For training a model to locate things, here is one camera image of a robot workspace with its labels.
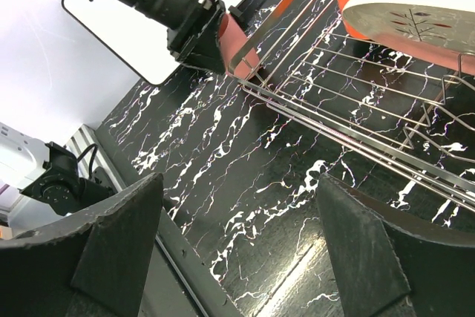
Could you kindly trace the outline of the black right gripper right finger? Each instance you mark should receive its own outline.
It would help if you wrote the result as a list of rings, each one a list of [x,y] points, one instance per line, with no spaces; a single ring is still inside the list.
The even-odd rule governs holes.
[[[328,174],[316,204],[346,316],[474,315],[474,234],[394,209]]]

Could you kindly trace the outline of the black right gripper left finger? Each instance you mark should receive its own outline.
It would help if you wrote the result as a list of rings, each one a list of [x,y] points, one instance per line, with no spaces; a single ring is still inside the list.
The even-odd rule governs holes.
[[[2,316],[138,316],[163,205],[150,174],[1,241]]]

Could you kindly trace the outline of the pink plastic cup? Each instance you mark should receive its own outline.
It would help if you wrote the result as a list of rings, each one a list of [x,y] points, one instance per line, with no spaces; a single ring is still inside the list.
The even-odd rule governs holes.
[[[229,75],[229,64],[232,58],[246,43],[247,36],[229,13],[224,14],[218,36],[220,41],[220,51],[226,66],[226,73]],[[249,67],[244,61],[240,61],[234,72],[234,76],[238,79],[245,79],[251,73],[251,69],[260,61],[254,48],[246,54],[245,58],[251,67]]]

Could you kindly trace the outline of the chrome wire dish rack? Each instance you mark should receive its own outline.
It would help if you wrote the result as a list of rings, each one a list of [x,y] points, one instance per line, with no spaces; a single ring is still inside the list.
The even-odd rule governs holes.
[[[281,0],[249,37],[257,47],[291,13]],[[283,37],[240,79],[269,108],[467,210],[474,209],[474,52],[422,61],[344,33],[336,0],[306,0]]]

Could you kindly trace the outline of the pink plate with twig motif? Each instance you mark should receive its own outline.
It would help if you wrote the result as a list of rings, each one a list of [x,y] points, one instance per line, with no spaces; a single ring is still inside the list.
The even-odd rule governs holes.
[[[474,0],[349,0],[342,17],[380,45],[474,74]]]

